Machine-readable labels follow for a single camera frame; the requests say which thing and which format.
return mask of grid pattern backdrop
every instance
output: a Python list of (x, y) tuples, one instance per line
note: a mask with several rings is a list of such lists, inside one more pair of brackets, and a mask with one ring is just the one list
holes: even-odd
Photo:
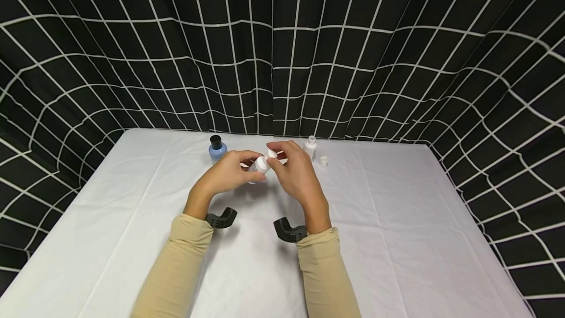
[(1, 0), (0, 292), (129, 128), (425, 143), (565, 312), (565, 0)]

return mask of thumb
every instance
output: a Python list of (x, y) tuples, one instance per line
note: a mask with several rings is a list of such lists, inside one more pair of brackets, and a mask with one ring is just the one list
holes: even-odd
[(260, 182), (264, 181), (267, 178), (263, 173), (260, 172), (245, 172), (245, 181), (246, 182)]
[(267, 159), (267, 164), (280, 176), (285, 171), (285, 166), (278, 159)]

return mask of beige sleeve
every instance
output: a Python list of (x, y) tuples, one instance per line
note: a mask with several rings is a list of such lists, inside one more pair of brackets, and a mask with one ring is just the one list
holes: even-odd
[(141, 288), (131, 317), (185, 318), (212, 239), (208, 222), (181, 214)]
[(336, 228), (299, 241), (298, 260), (304, 275), (309, 318), (359, 318), (353, 286), (339, 253)]

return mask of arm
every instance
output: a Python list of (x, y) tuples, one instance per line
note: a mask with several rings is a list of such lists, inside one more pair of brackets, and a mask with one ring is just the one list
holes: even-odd
[(216, 194), (264, 180), (263, 174), (245, 172), (239, 165), (250, 165), (260, 156), (253, 151), (230, 151), (194, 184), (137, 296), (132, 318), (186, 317), (202, 258), (212, 240), (213, 229), (204, 221), (209, 204)]
[(312, 162), (295, 142), (267, 144), (282, 150), (282, 165), (268, 159), (285, 191), (304, 210), (308, 237), (297, 243), (300, 270), (309, 318), (359, 318), (361, 313), (353, 286), (339, 253), (339, 237), (330, 221), (330, 207), (321, 190)]

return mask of small white bottle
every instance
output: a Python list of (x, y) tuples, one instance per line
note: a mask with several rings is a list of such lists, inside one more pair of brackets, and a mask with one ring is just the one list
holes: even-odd
[(308, 154), (311, 161), (314, 161), (314, 159), (316, 158), (316, 148), (317, 148), (316, 137), (310, 135), (308, 137), (308, 140), (306, 140), (306, 142), (304, 143), (302, 150), (304, 150), (306, 154)]
[(267, 159), (276, 159), (277, 153), (273, 150), (267, 151), (265, 155), (259, 157), (253, 162), (248, 169), (248, 172), (259, 172), (259, 173), (267, 173), (271, 169), (271, 166), (267, 163)]

